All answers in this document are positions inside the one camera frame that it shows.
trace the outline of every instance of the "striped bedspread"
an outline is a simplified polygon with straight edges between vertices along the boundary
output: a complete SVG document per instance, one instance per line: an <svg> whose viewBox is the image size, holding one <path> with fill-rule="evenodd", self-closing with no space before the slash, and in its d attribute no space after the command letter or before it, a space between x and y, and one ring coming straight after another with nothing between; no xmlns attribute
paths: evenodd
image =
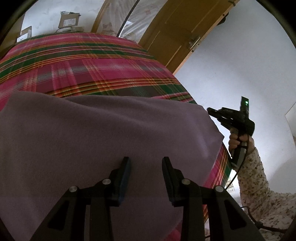
<svg viewBox="0 0 296 241"><path fill-rule="evenodd" d="M135 42L94 33L33 37L0 61L0 110L15 90L56 97L142 96L195 103L180 82ZM225 185L231 168L224 145L205 187Z"/></svg>

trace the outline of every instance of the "gray cloth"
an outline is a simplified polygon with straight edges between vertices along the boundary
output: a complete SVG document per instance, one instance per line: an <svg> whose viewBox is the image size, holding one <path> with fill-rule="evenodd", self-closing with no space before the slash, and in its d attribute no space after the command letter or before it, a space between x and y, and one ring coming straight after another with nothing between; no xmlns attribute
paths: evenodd
<svg viewBox="0 0 296 241"><path fill-rule="evenodd" d="M183 211L168 200L162 158L203 185L222 140L196 104L16 92L0 112L0 217L16 241L28 241L70 186L93 186L129 156L125 200L111 208L114 238L161 240Z"/></svg>

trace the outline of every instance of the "door panel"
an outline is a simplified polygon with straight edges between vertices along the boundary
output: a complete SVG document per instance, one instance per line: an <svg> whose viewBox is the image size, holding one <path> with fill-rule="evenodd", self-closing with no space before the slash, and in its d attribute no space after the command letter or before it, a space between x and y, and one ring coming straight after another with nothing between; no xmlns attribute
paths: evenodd
<svg viewBox="0 0 296 241"><path fill-rule="evenodd" d="M139 44L176 73L194 49L189 42L199 45L237 2L168 0Z"/></svg>

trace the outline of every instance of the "hand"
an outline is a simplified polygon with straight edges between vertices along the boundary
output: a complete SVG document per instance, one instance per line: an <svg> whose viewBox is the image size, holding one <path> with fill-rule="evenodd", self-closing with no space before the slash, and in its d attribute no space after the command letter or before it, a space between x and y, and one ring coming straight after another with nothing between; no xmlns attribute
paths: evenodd
<svg viewBox="0 0 296 241"><path fill-rule="evenodd" d="M240 144L240 142L237 140L237 135L233 133L233 130L230 130L230 136L229 136L229 147L228 150L231 153L233 149L237 148L237 146ZM247 134L240 136L239 139L241 141L247 142L248 141L248 136ZM247 155L251 154L255 150L255 144L254 144L254 139L249 135L249 147L247 150Z"/></svg>

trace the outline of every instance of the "door handle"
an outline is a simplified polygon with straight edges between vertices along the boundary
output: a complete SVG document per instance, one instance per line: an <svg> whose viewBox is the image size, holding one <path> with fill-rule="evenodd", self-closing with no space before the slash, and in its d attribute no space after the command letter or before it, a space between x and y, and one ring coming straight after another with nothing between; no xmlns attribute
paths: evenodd
<svg viewBox="0 0 296 241"><path fill-rule="evenodd" d="M189 50L192 50L194 48L194 46L198 43L198 41L200 40L200 36L197 35L196 37L192 37L189 41L189 43L187 44L187 48Z"/></svg>

